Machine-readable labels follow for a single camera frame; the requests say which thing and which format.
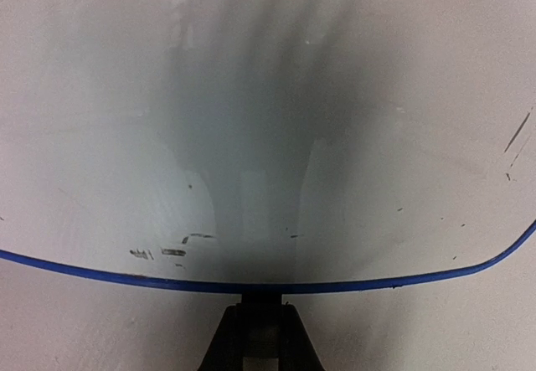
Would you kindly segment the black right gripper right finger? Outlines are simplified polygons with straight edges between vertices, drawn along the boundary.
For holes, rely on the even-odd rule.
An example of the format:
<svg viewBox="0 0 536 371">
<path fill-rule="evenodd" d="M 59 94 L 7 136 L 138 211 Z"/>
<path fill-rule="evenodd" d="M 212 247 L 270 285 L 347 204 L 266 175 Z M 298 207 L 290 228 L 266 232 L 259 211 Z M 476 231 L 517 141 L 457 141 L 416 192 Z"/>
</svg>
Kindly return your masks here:
<svg viewBox="0 0 536 371">
<path fill-rule="evenodd" d="M 323 371 L 302 319 L 291 304 L 281 306 L 278 370 Z"/>
</svg>

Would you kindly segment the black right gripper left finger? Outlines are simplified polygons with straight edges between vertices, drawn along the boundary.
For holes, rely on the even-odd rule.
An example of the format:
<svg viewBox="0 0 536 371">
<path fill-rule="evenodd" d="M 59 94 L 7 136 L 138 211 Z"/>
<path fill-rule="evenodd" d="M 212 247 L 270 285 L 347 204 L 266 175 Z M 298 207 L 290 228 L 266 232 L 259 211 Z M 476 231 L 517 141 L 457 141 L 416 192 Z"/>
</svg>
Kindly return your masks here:
<svg viewBox="0 0 536 371">
<path fill-rule="evenodd" d="M 212 337 L 198 371 L 242 371 L 242 338 L 238 308 L 228 306 Z"/>
</svg>

